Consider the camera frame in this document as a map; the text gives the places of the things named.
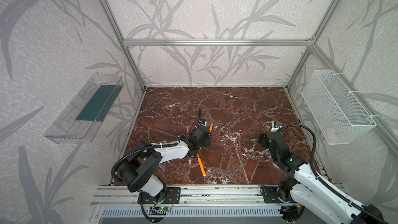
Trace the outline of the orange marker diagonal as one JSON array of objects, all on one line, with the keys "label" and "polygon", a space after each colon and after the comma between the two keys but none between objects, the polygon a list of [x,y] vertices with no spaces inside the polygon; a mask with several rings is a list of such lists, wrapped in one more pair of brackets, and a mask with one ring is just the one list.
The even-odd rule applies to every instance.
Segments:
[{"label": "orange marker diagonal", "polygon": [[206,176],[206,171],[205,171],[205,168],[203,166],[202,159],[200,158],[199,155],[197,155],[197,159],[198,159],[198,163],[199,163],[199,166],[200,166],[200,170],[201,170],[202,176],[205,177]]}]

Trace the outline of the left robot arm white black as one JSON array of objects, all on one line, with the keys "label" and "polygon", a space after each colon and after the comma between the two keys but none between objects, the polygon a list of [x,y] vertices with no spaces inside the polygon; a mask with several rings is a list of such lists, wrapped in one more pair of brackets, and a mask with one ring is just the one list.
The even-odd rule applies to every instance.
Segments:
[{"label": "left robot arm white black", "polygon": [[114,181],[125,184],[130,192],[157,197],[166,191],[166,186],[154,175],[159,165],[197,155],[202,147],[210,145],[210,138],[211,128],[199,124],[179,136],[176,142],[153,144],[141,140],[113,165],[111,176]]}]

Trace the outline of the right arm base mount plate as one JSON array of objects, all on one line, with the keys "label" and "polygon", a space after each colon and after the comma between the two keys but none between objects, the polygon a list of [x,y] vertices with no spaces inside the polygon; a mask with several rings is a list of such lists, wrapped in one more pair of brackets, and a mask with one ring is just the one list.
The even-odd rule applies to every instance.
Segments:
[{"label": "right arm base mount plate", "polygon": [[296,206],[296,203],[291,195],[290,190],[280,188],[279,186],[260,186],[260,194],[263,197],[264,203],[274,203],[281,206]]}]

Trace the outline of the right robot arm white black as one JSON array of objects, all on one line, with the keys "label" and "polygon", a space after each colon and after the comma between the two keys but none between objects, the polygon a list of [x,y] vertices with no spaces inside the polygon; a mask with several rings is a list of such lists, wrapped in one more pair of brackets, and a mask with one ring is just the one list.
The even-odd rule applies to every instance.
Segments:
[{"label": "right robot arm white black", "polygon": [[327,224],[384,224],[381,211],[364,205],[322,177],[312,162],[292,153],[281,132],[261,133],[260,145],[269,150],[273,162],[288,176],[278,184],[280,201],[292,201],[313,212]]}]

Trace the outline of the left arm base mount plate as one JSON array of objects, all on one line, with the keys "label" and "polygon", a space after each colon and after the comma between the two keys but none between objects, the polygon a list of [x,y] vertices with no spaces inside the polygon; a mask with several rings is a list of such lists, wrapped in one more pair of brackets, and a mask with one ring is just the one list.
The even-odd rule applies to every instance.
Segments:
[{"label": "left arm base mount plate", "polygon": [[180,187],[165,187],[156,196],[151,196],[146,192],[139,194],[141,197],[138,199],[139,204],[178,204],[181,196]]}]

